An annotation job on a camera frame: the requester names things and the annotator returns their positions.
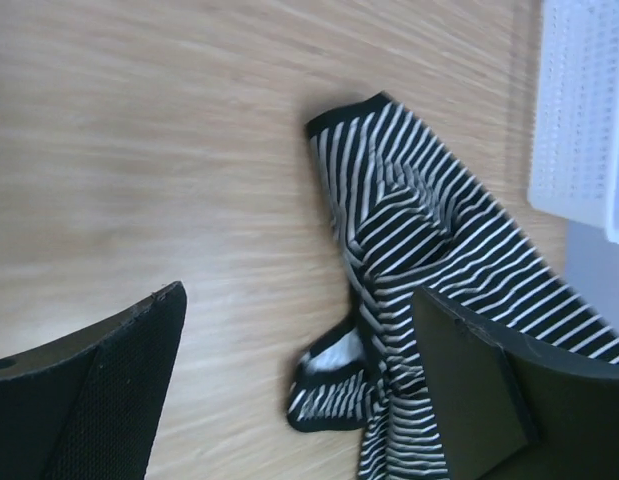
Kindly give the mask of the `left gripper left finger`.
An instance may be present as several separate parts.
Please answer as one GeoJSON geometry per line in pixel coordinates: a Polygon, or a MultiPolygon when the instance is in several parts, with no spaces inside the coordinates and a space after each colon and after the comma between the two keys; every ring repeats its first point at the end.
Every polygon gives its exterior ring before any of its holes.
{"type": "Polygon", "coordinates": [[[124,311],[0,359],[0,479],[142,479],[181,341],[173,282],[124,311]]]}

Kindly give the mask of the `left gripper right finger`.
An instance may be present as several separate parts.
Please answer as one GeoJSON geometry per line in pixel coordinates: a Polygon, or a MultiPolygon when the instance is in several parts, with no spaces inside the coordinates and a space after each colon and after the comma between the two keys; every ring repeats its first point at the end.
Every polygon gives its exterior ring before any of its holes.
{"type": "Polygon", "coordinates": [[[453,479],[619,479],[619,365],[413,294],[425,382],[453,479]]]}

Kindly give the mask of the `black white striped tank top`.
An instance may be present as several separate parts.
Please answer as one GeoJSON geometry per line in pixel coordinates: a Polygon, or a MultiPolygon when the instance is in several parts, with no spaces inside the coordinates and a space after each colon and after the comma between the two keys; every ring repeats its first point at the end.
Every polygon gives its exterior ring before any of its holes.
{"type": "Polygon", "coordinates": [[[360,478],[448,477],[411,314],[417,287],[619,365],[619,334],[412,111],[379,93],[305,132],[352,306],[300,357],[287,419],[306,433],[362,430],[360,478]]]}

